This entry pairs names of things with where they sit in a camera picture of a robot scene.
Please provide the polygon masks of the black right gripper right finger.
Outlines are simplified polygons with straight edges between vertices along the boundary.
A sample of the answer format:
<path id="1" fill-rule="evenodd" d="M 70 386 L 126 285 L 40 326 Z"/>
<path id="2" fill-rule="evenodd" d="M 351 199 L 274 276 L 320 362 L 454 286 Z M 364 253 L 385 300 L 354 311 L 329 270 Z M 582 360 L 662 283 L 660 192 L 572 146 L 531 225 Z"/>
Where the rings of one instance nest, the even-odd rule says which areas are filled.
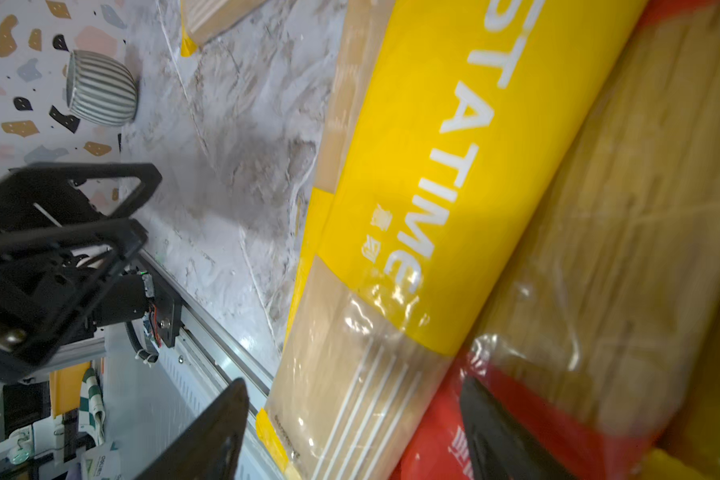
<path id="1" fill-rule="evenodd" d="M 463 381 L 460 412 L 476 479 L 572 479 L 476 378 Z"/>

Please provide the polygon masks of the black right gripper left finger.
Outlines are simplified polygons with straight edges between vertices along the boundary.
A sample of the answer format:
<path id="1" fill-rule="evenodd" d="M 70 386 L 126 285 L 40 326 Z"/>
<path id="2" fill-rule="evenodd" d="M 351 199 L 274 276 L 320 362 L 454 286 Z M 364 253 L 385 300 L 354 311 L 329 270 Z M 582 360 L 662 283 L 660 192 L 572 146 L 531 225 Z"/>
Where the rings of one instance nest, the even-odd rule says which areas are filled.
<path id="1" fill-rule="evenodd" d="M 232 381 L 137 479 L 234 478 L 249 406 L 245 381 Z"/>

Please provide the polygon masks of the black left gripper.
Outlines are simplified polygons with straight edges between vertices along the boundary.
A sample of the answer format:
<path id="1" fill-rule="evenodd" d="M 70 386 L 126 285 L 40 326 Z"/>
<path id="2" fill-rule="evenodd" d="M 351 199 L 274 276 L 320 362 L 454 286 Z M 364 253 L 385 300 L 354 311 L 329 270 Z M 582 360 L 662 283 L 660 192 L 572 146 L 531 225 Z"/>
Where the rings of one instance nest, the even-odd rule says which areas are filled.
<path id="1" fill-rule="evenodd" d="M 139 183 L 110 214 L 79 190 L 121 178 Z M 139 359 L 175 346 L 183 298 L 154 259 L 134 258 L 148 234 L 128 218 L 161 181 L 151 163 L 38 162 L 0 178 L 0 384 L 91 359 L 97 331 L 139 319 Z"/>

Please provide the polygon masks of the red bottom spaghetti bag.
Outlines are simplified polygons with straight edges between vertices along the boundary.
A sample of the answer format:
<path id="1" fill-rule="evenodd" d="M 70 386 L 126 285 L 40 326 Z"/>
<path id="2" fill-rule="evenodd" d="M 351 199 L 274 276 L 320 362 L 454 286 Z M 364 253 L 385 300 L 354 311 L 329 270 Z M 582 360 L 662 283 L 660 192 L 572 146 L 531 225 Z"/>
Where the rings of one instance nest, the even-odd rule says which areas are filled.
<path id="1" fill-rule="evenodd" d="M 652 1 L 394 477 L 478 477 L 473 377 L 574 477 L 627 478 L 719 302 L 720 1 Z"/>

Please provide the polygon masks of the yellow Pastatime spaghetti bag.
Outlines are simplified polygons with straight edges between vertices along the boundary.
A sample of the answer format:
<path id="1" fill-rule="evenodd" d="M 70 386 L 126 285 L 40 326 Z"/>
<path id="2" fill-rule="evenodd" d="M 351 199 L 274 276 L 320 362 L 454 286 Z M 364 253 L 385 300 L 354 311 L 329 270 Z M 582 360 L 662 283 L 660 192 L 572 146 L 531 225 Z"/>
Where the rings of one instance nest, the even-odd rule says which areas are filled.
<path id="1" fill-rule="evenodd" d="M 720 479 L 720 306 L 684 405 L 637 479 Z"/>

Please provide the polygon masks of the yellow spaghetti bag lying crosswise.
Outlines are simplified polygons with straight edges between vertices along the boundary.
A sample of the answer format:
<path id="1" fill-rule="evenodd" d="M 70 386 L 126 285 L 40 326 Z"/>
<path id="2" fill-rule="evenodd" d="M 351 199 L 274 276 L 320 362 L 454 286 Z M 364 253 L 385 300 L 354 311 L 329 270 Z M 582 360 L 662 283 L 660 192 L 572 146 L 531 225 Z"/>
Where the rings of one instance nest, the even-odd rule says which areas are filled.
<path id="1" fill-rule="evenodd" d="M 265 0 L 181 0 L 182 57 L 192 56 L 199 47 L 230 29 Z"/>

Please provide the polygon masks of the yellow spaghetti bag front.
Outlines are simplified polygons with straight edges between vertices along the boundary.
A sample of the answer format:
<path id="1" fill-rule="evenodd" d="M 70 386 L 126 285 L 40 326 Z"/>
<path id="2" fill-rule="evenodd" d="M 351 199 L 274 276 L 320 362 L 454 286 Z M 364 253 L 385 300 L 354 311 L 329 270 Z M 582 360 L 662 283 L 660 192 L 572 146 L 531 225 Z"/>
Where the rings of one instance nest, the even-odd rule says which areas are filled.
<path id="1" fill-rule="evenodd" d="M 398 1 L 257 432 L 386 479 L 644 10 Z"/>

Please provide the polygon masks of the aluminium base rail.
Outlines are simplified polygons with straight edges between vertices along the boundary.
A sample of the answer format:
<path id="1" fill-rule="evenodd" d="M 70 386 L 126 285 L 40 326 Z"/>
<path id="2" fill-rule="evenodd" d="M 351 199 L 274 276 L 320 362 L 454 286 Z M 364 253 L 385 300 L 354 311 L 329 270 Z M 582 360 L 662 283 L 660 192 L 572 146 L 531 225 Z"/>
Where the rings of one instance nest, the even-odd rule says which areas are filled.
<path id="1" fill-rule="evenodd" d="M 136 360 L 124 328 L 105 331 L 106 431 L 120 452 L 121 471 L 134 479 L 156 460 L 234 380 L 244 380 L 250 407 L 238 479 L 278 479 L 281 474 L 255 432 L 255 416 L 269 394 L 272 375 L 150 255 L 139 265 L 179 298 L 171 315 L 172 347 L 156 365 Z"/>

